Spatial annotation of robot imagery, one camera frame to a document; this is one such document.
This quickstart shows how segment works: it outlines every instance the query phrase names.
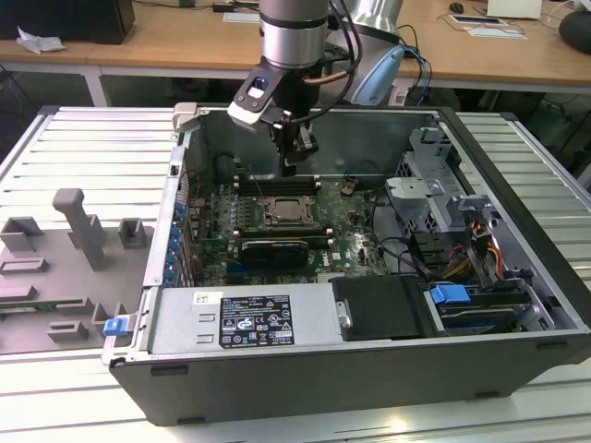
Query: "metal slotted surface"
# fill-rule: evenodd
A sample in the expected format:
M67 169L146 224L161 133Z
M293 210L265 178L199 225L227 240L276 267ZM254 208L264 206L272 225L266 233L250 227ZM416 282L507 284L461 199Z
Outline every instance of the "metal slotted surface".
M42 229L67 227L55 191L79 187L103 227L139 217L155 226L175 142L172 109L67 108L44 117L0 185L0 223L32 216Z
M520 124L499 114L458 114L573 269L591 289L591 199ZM462 163L478 194L486 192Z

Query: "gray foam insert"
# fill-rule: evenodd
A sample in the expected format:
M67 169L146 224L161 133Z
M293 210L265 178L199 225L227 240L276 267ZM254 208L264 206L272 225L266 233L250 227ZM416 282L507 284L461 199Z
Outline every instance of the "gray foam insert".
M88 297L94 305L101 304L110 317L114 315L119 303L127 312L135 312L141 297L153 229L145 228L146 246L139 249L124 249L117 228L104 230L106 240L103 246L103 270L92 270L82 250L76 249L72 244L66 230L45 231L43 235L28 237L34 251L12 255L5 249L0 254L0 261L44 258L46 270L2 275L0 291L33 286L37 294L23 303L37 304L57 300L67 303ZM92 310L88 309L0 315L0 354L103 347L104 338L92 325L91 319ZM79 320L88 330L88 339L54 342L47 335L50 323L75 320Z

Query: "blue plastic clip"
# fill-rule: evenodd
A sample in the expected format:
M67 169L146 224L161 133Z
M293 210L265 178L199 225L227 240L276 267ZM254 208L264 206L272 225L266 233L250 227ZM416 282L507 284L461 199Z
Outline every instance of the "blue plastic clip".
M439 303L470 303L470 294L462 284L438 284L429 291L433 302Z
M105 337L125 337L127 335L127 318L109 318L104 322Z

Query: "power supply label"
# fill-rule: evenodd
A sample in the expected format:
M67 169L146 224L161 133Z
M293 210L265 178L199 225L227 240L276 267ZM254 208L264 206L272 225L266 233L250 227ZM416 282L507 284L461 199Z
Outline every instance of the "power supply label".
M224 349L294 344L289 295L223 298L220 311Z

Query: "white paper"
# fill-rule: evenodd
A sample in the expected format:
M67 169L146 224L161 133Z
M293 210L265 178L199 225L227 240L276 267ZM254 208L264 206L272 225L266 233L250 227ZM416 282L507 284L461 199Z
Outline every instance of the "white paper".
M540 18L542 0L488 0L487 16Z
M224 12L223 21L234 23L259 23L259 14L248 14L248 12Z
M17 43L37 55L43 51L62 51L66 49L57 37L37 37L18 27Z
M473 37L492 37L496 39L519 39L527 40L527 37L520 30L506 30L501 28L485 28L479 26L478 28L464 27L465 30Z

